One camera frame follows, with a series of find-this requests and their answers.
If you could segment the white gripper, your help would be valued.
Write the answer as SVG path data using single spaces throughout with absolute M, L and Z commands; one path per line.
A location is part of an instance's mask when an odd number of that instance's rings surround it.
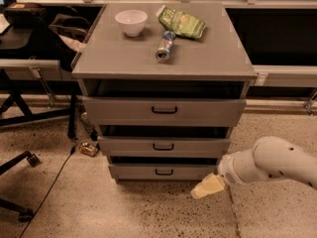
M 240 151 L 224 155 L 218 165 L 218 175 L 210 174 L 190 192 L 195 199 L 222 191 L 225 184 L 245 185 L 251 181 L 248 168 L 252 163 L 250 151 Z

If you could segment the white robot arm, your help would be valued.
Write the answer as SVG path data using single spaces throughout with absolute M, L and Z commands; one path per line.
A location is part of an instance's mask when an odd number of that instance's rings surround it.
M 195 199 L 222 191 L 226 185 L 291 179 L 317 188 L 317 159 L 274 136 L 262 137 L 245 151 L 222 157 L 217 174 L 205 177 L 190 192 Z

